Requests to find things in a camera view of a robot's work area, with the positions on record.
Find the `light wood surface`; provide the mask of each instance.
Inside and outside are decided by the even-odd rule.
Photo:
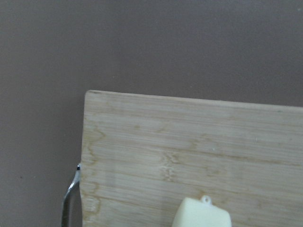
[[[212,197],[234,227],[303,226],[303,108],[89,91],[84,227],[170,227]]]

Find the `white object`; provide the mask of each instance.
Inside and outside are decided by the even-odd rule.
[[[201,200],[185,198],[174,219],[172,227],[231,227],[229,213],[212,205],[209,196]]]

